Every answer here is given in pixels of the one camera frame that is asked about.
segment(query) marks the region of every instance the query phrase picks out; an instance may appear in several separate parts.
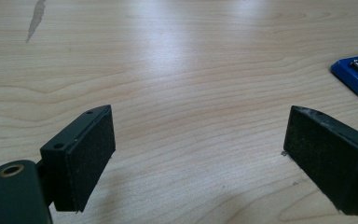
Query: light wood surface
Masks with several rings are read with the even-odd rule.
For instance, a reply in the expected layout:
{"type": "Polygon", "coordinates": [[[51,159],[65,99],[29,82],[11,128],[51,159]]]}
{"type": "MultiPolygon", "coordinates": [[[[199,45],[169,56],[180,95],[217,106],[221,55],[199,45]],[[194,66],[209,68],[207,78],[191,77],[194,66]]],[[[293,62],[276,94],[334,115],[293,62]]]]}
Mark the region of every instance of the light wood surface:
{"type": "Polygon", "coordinates": [[[329,72],[356,55],[358,1],[0,0],[0,165],[110,104],[117,152],[55,223],[358,223],[281,155],[291,105],[358,130],[329,72]]]}

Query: screw hole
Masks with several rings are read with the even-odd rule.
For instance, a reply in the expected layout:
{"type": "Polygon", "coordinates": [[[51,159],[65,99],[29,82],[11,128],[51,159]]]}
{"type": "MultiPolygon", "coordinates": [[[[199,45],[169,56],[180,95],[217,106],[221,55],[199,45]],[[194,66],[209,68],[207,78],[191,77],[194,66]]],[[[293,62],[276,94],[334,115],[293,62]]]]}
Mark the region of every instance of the screw hole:
{"type": "Polygon", "coordinates": [[[62,148],[63,147],[63,143],[59,143],[53,146],[54,149],[58,149],[58,148],[62,148]]]}
{"type": "Polygon", "coordinates": [[[24,165],[22,165],[22,164],[11,165],[11,166],[3,169],[0,173],[0,176],[2,176],[2,177],[13,176],[13,175],[16,175],[19,172],[21,172],[23,169],[24,169],[24,165]]]}

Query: black pad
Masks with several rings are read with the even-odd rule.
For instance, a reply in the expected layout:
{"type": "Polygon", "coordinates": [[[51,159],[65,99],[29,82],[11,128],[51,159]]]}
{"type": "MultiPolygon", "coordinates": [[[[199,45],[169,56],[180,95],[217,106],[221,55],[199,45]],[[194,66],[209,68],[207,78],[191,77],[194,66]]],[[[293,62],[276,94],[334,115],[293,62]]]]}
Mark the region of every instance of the black pad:
{"type": "Polygon", "coordinates": [[[110,105],[91,109],[40,149],[52,201],[58,211],[83,211],[115,152],[110,105]]]}
{"type": "Polygon", "coordinates": [[[358,131],[292,106],[284,149],[338,210],[358,215],[358,131]]]}

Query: dark mark on table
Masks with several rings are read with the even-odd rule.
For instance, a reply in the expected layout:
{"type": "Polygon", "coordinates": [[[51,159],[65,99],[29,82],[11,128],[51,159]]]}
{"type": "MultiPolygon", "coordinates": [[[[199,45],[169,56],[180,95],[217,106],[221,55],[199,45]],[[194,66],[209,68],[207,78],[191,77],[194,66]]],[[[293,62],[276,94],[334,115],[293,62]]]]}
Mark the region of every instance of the dark mark on table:
{"type": "Polygon", "coordinates": [[[28,37],[25,40],[28,43],[31,39],[31,36],[34,34],[37,26],[42,21],[43,13],[45,13],[45,2],[46,0],[38,0],[34,6],[34,16],[32,17],[30,28],[28,30],[28,37]]]}

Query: wooden table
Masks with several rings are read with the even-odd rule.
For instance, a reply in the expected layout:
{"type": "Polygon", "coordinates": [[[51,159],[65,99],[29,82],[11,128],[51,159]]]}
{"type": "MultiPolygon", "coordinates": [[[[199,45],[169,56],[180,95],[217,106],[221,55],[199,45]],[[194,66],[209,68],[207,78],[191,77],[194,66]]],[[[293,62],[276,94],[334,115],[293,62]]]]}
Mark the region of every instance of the wooden table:
{"type": "Polygon", "coordinates": [[[281,155],[291,105],[358,130],[329,72],[356,55],[358,1],[0,0],[0,165],[112,105],[117,151],[55,223],[358,223],[281,155]]]}

